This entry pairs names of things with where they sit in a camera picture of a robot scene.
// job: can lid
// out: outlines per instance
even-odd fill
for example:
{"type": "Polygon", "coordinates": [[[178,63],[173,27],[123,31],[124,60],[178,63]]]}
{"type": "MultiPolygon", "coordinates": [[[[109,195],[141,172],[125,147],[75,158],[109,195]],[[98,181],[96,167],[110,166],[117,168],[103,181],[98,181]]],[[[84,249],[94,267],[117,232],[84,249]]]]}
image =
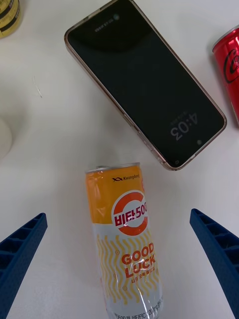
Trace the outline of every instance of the can lid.
{"type": "Polygon", "coordinates": [[[231,32],[235,31],[236,29],[239,28],[239,24],[236,25],[234,28],[230,29],[229,31],[227,31],[224,35],[222,35],[213,45],[213,50],[215,48],[215,46],[223,39],[225,38],[225,36],[229,35],[231,32]]]}
{"type": "Polygon", "coordinates": [[[114,169],[118,169],[118,168],[126,168],[126,167],[131,167],[131,166],[140,166],[140,163],[136,162],[136,163],[129,163],[129,164],[123,164],[123,165],[118,165],[118,166],[97,166],[96,169],[87,170],[86,174],[100,172],[100,171],[106,171],[106,170],[114,170],[114,169]]]}

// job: yellow can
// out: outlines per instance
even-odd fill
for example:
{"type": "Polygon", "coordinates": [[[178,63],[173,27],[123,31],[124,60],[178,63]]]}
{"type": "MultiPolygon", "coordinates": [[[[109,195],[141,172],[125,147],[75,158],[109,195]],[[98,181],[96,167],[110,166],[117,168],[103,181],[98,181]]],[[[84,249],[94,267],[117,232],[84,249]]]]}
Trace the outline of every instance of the yellow can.
{"type": "Polygon", "coordinates": [[[99,271],[111,319],[156,319],[162,284],[139,163],[86,173],[99,271]]]}
{"type": "Polygon", "coordinates": [[[0,38],[12,34],[20,23],[19,0],[0,0],[0,38]]]}

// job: black phone screen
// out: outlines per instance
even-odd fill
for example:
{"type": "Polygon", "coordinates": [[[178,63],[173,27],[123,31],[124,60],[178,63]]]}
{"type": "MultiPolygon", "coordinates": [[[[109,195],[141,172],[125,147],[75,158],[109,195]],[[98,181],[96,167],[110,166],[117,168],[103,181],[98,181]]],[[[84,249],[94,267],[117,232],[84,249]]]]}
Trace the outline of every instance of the black phone screen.
{"type": "Polygon", "coordinates": [[[68,41],[172,167],[224,127],[223,116],[129,0],[72,30],[68,41]]]}

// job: white table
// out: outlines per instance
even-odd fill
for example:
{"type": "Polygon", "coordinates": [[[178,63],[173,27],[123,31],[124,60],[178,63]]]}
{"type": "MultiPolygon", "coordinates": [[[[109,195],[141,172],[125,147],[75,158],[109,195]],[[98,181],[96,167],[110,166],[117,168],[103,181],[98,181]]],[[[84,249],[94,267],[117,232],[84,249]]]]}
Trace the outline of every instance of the white table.
{"type": "Polygon", "coordinates": [[[14,134],[0,163],[0,240],[42,211],[49,224],[8,319],[107,317],[84,171],[133,161],[164,283],[161,318],[231,319],[189,217],[197,207],[239,236],[239,132],[210,58],[213,42],[239,23],[238,1],[137,0],[228,118],[180,172],[157,162],[65,49],[65,31],[106,2],[24,0],[20,28],[0,40],[0,115],[14,134]]]}

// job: red soda can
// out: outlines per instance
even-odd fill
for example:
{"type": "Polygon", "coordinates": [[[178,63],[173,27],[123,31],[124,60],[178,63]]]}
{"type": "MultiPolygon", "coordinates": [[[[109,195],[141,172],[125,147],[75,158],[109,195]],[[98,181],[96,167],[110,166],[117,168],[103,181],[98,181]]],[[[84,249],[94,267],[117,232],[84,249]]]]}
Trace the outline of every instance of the red soda can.
{"type": "Polygon", "coordinates": [[[214,44],[213,53],[239,123],[239,25],[214,44]]]}

